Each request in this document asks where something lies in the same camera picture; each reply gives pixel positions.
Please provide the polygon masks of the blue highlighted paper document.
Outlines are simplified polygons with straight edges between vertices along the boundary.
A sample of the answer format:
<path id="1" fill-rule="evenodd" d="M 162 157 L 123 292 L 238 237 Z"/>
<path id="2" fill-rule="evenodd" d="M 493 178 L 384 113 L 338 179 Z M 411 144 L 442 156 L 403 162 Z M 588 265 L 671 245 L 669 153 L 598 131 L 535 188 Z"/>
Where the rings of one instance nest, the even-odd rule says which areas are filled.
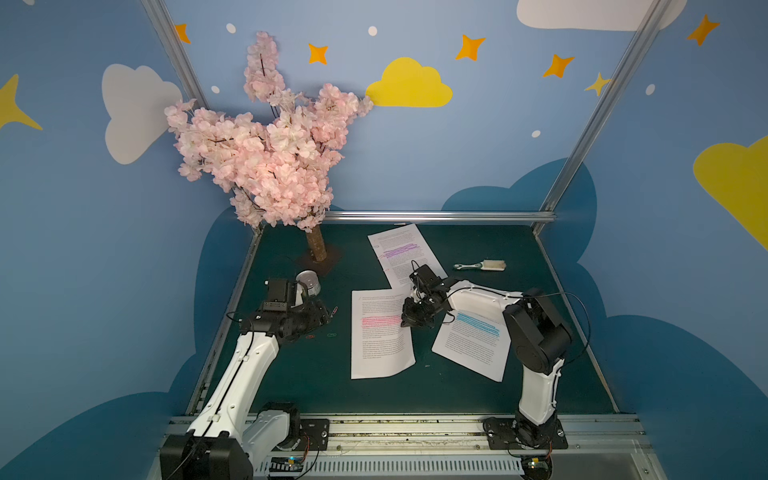
<path id="1" fill-rule="evenodd" d="M 450 299 L 451 315 L 441 325 L 432 352 L 501 383 L 511 338 L 498 300 Z"/>

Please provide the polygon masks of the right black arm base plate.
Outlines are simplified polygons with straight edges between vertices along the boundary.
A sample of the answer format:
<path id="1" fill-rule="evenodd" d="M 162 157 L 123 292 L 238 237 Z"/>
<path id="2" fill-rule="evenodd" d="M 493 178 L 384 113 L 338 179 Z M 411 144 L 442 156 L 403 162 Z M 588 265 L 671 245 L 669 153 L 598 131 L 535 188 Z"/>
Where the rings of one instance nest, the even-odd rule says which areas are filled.
<path id="1" fill-rule="evenodd" d="M 568 448 L 564 428 L 556 415 L 541 425 L 525 417 L 488 417 L 482 421 L 482 427 L 491 450 Z"/>

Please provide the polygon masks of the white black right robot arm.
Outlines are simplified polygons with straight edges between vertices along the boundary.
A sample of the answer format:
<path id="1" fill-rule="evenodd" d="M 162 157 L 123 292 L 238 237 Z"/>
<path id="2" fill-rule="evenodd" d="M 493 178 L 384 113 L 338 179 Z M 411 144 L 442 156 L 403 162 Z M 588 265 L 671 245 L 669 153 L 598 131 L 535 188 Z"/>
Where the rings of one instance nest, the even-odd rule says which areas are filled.
<path id="1" fill-rule="evenodd" d="M 439 325 L 434 353 L 495 382 L 503 380 L 510 355 L 522 366 L 515 415 L 482 422 L 490 448 L 567 448 L 556 392 L 573 335 L 549 296 L 538 289 L 507 292 L 440 278 L 427 265 L 417 267 L 410 280 L 401 324 Z"/>

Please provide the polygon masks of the pink highlighted paper document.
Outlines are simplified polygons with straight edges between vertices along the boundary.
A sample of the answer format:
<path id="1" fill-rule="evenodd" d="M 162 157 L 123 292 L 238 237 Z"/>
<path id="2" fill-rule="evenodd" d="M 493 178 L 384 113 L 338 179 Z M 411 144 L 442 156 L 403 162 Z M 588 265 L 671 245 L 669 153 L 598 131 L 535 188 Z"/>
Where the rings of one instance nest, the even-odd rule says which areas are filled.
<path id="1" fill-rule="evenodd" d="M 386 378 L 413 366 L 411 329 L 402 327 L 407 287 L 352 292 L 351 378 Z"/>

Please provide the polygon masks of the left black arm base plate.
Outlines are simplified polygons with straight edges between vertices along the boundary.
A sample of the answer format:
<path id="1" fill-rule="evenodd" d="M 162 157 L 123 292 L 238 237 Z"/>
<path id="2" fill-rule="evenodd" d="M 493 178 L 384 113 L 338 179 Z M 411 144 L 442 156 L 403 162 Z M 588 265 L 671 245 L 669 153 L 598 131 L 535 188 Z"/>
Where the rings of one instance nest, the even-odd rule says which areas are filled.
<path id="1" fill-rule="evenodd" d="M 330 437 L 330 420 L 302 418 L 295 433 L 277 446 L 280 451 L 326 451 Z"/>

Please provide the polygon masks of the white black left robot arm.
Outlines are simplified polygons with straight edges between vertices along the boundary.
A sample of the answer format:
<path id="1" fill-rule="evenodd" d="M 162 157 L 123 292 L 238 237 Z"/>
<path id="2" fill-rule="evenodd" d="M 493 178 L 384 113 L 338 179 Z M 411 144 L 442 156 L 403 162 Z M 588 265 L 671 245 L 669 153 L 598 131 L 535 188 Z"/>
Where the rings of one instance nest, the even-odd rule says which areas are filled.
<path id="1" fill-rule="evenodd" d="M 291 402 L 269 402 L 247 423 L 251 406 L 282 345 L 328 324 L 316 282 L 270 279 L 260 307 L 240 322 L 239 337 L 208 403 L 182 435 L 170 435 L 159 452 L 163 479 L 252 479 L 273 450 L 302 451 L 323 445 L 302 429 Z"/>

